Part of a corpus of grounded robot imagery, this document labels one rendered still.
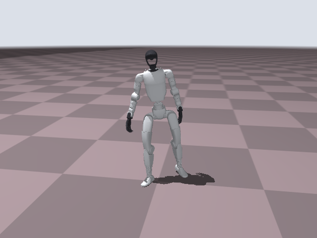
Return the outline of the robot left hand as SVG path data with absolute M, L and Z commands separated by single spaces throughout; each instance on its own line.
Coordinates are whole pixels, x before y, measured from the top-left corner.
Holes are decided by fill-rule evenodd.
M 179 107 L 177 111 L 179 112 L 178 122 L 180 124 L 182 122 L 182 111 L 183 111 L 182 107 Z

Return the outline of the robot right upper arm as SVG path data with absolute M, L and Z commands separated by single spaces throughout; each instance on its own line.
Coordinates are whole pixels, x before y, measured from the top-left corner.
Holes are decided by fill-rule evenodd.
M 131 96 L 131 99 L 138 101 L 140 99 L 140 89 L 141 89 L 141 82 L 143 81 L 143 74 L 139 73 L 136 75 L 135 82 L 134 82 L 134 93 Z

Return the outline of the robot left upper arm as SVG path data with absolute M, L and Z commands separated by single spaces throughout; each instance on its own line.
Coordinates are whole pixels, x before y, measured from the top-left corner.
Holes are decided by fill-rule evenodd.
M 173 72 L 170 69 L 165 69 L 164 73 L 165 73 L 165 76 L 168 78 L 168 82 L 169 82 L 169 85 L 171 87 L 170 92 L 171 92 L 172 96 L 179 94 L 178 89 L 176 88 L 176 82 L 175 82 Z

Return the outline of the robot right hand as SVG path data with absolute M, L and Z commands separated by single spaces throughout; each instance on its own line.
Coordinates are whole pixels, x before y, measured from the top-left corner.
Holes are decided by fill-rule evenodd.
M 132 117 L 133 118 L 133 117 Z M 126 121 L 126 130 L 128 131 L 128 132 L 132 132 L 132 130 L 131 130 L 131 113 L 128 113 L 127 114 L 127 121 Z

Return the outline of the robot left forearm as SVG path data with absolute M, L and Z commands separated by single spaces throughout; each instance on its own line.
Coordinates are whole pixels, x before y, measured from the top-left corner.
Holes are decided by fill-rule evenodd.
M 179 107 L 182 107 L 181 100 L 180 100 L 180 95 L 177 94 L 177 95 L 173 96 L 173 98 L 174 98 L 174 101 L 175 101 L 175 104 L 176 104 L 176 108 L 178 109 Z

